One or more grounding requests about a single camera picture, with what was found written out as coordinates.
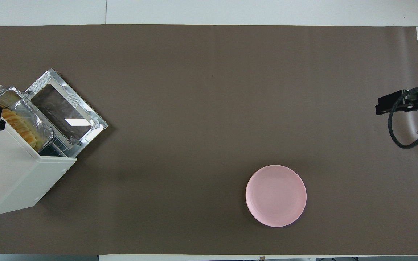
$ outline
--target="food in foil tray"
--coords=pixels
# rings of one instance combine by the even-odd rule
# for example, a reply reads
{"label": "food in foil tray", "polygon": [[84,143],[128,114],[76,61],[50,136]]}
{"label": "food in foil tray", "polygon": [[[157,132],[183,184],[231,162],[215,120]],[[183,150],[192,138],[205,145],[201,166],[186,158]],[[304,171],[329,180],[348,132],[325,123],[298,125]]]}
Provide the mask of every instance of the food in foil tray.
{"label": "food in foil tray", "polygon": [[30,145],[30,147],[35,148],[37,143],[37,138],[32,132],[31,124],[27,124],[24,119],[22,119],[15,111],[10,109],[3,109],[2,117],[7,121],[10,126],[15,129],[15,131],[22,136],[22,138]]}

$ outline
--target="robotic arm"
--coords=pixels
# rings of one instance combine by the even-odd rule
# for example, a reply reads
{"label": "robotic arm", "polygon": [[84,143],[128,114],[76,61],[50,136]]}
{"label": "robotic arm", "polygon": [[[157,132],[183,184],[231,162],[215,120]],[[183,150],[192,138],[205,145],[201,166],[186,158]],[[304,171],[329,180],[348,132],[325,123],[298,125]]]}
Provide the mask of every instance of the robotic arm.
{"label": "robotic arm", "polygon": [[400,90],[392,94],[385,95],[378,98],[378,104],[375,106],[375,112],[377,115],[390,113],[388,117],[388,131],[390,132],[391,139],[403,149],[411,149],[418,145],[418,139],[411,144],[404,145],[396,139],[393,133],[393,114],[395,111],[418,111],[418,87],[410,90]]}

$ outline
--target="plate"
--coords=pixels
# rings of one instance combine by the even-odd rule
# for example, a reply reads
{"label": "plate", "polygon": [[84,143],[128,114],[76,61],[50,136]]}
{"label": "plate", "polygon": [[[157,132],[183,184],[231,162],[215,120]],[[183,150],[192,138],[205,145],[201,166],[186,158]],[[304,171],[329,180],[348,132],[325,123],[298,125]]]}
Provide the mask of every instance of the plate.
{"label": "plate", "polygon": [[283,227],[295,222],[306,206],[306,187],[288,167],[270,165],[256,171],[246,186],[246,204],[260,223]]}

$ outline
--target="brown mat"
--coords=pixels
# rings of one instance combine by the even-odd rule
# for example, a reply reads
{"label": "brown mat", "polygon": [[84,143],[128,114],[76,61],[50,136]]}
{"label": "brown mat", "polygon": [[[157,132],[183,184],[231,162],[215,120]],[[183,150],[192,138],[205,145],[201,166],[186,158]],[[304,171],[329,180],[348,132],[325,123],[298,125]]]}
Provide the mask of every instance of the brown mat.
{"label": "brown mat", "polygon": [[[418,86],[415,28],[0,28],[0,84],[49,68],[111,127],[35,207],[0,215],[0,253],[418,254],[418,147],[374,112]],[[415,138],[418,116],[395,125]],[[307,188],[283,228],[244,201],[272,164]]]}

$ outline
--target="cable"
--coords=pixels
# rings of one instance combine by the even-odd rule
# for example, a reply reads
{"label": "cable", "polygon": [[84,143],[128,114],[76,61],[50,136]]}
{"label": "cable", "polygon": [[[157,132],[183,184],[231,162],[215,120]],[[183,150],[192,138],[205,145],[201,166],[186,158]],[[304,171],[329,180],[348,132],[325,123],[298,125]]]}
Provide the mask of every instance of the cable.
{"label": "cable", "polygon": [[400,148],[402,149],[411,149],[415,146],[418,145],[418,138],[412,142],[411,144],[408,145],[404,145],[401,142],[398,141],[398,139],[396,139],[396,136],[393,133],[393,124],[392,124],[392,120],[393,120],[393,114],[396,111],[396,107],[398,107],[399,103],[404,99],[404,97],[410,95],[410,94],[415,94],[416,92],[418,92],[418,87],[414,88],[414,89],[410,89],[408,92],[406,92],[405,94],[402,94],[397,100],[396,102],[394,102],[393,107],[391,107],[390,110],[390,116],[388,116],[388,131],[390,132],[390,136],[391,139],[393,140],[393,142]]}

